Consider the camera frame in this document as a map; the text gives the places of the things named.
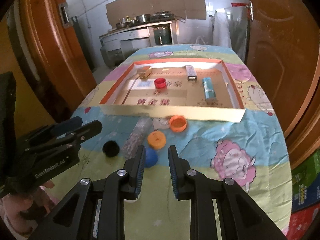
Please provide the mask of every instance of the black pompom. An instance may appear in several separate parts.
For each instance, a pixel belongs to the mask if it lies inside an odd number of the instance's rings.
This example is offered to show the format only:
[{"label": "black pompom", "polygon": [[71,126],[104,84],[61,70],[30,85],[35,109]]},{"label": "black pompom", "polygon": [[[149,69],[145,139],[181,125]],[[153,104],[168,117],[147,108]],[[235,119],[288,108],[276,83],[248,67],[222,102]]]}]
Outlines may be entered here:
[{"label": "black pompom", "polygon": [[107,141],[103,147],[102,151],[104,154],[108,157],[114,157],[117,156],[120,152],[120,147],[115,141]]}]

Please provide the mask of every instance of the cooking pot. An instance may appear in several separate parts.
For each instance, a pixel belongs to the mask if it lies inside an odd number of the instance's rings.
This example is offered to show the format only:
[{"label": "cooking pot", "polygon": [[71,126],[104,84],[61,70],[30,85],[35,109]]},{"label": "cooking pot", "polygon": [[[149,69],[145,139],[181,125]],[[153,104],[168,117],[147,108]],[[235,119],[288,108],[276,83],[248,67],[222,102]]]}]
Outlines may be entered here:
[{"label": "cooking pot", "polygon": [[130,26],[130,27],[133,27],[133,26],[135,26],[137,23],[139,23],[138,20],[131,20],[129,26]]},{"label": "cooking pot", "polygon": [[154,13],[154,15],[166,15],[166,14],[170,14],[170,11],[162,11],[162,12]]},{"label": "cooking pot", "polygon": [[120,30],[120,29],[126,28],[129,24],[130,22],[120,22],[116,24],[116,28]]},{"label": "cooking pot", "polygon": [[138,23],[149,23],[150,17],[151,17],[151,14],[142,14],[142,15],[136,16],[136,19],[138,20]]}]

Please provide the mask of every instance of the pink cartoon sheep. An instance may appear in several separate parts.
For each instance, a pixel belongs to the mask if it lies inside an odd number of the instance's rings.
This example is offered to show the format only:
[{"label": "pink cartoon sheep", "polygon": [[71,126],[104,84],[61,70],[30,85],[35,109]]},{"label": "pink cartoon sheep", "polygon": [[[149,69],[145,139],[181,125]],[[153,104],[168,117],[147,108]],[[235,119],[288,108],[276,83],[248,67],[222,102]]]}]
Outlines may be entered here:
[{"label": "pink cartoon sheep", "polygon": [[219,140],[216,152],[210,167],[216,170],[220,179],[233,178],[249,192],[250,183],[256,177],[255,158],[251,159],[244,149],[229,140]]},{"label": "pink cartoon sheep", "polygon": [[149,53],[149,58],[159,58],[159,57],[167,57],[174,55],[172,51],[155,51],[152,53]]}]

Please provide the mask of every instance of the red bottle cap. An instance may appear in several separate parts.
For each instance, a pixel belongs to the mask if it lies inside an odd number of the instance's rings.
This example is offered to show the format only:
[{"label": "red bottle cap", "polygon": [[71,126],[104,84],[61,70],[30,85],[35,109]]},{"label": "red bottle cap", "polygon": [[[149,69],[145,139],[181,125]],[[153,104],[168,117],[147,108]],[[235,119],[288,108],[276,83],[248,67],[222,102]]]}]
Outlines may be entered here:
[{"label": "red bottle cap", "polygon": [[165,78],[157,78],[155,79],[156,88],[165,88],[167,86]]}]

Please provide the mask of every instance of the white cabinet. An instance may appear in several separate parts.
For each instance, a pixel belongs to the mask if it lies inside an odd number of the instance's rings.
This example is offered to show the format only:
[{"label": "white cabinet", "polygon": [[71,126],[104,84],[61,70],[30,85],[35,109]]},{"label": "white cabinet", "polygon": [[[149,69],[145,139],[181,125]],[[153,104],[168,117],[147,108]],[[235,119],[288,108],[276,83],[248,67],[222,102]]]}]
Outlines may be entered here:
[{"label": "white cabinet", "polygon": [[149,23],[132,28],[121,29],[100,36],[101,44],[106,53],[121,49],[125,60],[138,49],[156,46],[153,28],[167,25],[170,27],[172,44],[178,44],[176,21]]}]

